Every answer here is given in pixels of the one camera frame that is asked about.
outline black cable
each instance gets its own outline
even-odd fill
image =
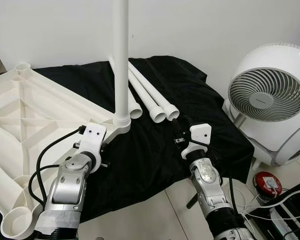
[[[297,229],[295,229],[295,230],[293,230],[293,231],[288,231],[285,235],[283,235],[282,240],[285,240],[287,235],[292,234],[292,233],[295,233],[295,232],[297,232],[297,231],[300,231],[300,227],[297,228]]]
[[[198,145],[201,145],[201,146],[204,146],[204,147],[213,149],[214,151],[218,152],[218,153],[223,157],[221,151],[220,151],[218,148],[214,147],[214,146],[211,146],[211,145],[208,145],[208,144],[205,144],[205,143],[203,143],[203,142],[196,141],[196,140],[192,140],[192,139],[187,139],[187,140],[188,140],[189,142],[194,143],[194,144],[198,144]]]
[[[233,207],[234,213],[236,215],[238,215],[235,194],[234,194],[234,186],[233,186],[233,182],[232,182],[232,175],[230,172],[229,172],[229,186],[230,186],[230,196],[231,196],[232,207]]]
[[[40,168],[40,172],[45,169],[58,168],[58,167],[59,167],[58,164],[43,166]],[[37,197],[32,190],[32,182],[36,175],[37,175],[37,172],[35,171],[34,174],[32,174],[32,176],[30,177],[29,184],[28,184],[28,190],[29,190],[30,196],[33,197],[37,202],[39,202],[42,205],[42,207],[44,208],[45,207],[44,202],[39,197]]]
[[[37,174],[37,179],[38,179],[38,184],[41,190],[41,194],[42,194],[42,198],[43,198],[43,205],[47,202],[47,195],[46,195],[46,191],[45,191],[45,187],[44,187],[44,183],[42,181],[41,178],[41,174],[40,174],[40,163],[41,163],[41,159],[44,156],[44,154],[46,153],[46,151],[48,151],[52,146],[56,145],[57,143],[61,142],[62,140],[70,137],[71,135],[79,132],[80,130],[82,130],[83,126],[80,126],[78,129],[68,133],[67,135],[64,135],[62,137],[60,137],[59,139],[55,140],[54,142],[50,143],[48,146],[45,147],[45,149],[42,150],[42,152],[40,153],[37,161],[36,161],[36,174]]]

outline red device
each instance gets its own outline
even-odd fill
[[[273,199],[282,192],[282,185],[279,179],[270,172],[261,171],[253,177],[253,184],[259,194],[266,198]]]

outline white pipe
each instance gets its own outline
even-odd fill
[[[113,123],[127,127],[128,113],[128,0],[113,0],[113,56],[115,113]]]
[[[162,109],[162,107],[156,104],[156,102],[152,99],[149,93],[144,89],[144,87],[141,85],[141,83],[130,70],[128,70],[128,77],[134,90],[141,98],[145,107],[148,109],[151,119],[156,124],[161,123],[163,120],[165,120],[165,111]]]
[[[163,108],[166,119],[169,121],[176,119],[180,114],[176,106],[168,102],[167,99],[165,99],[165,97],[162,96],[162,94],[130,62],[128,63],[128,67],[156,103]]]
[[[109,57],[109,63],[112,68],[112,71],[115,72],[115,62],[112,57]],[[131,119],[140,118],[142,115],[141,106],[139,103],[136,102],[129,88],[128,88],[128,112],[130,114]]]

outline desk fan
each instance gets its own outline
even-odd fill
[[[300,154],[300,46],[271,43],[238,66],[223,109],[254,145],[260,163],[288,164]]]

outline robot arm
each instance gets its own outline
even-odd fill
[[[89,123],[76,154],[60,164],[44,211],[35,225],[38,240],[75,240],[87,187],[87,177],[101,165],[104,126]]]
[[[185,145],[185,137],[177,135],[175,143]],[[206,157],[210,143],[211,126],[197,124],[190,127],[190,141],[181,152],[190,161],[191,181],[197,191],[197,200],[214,240],[253,240],[241,217],[235,214],[220,186],[220,175]]]

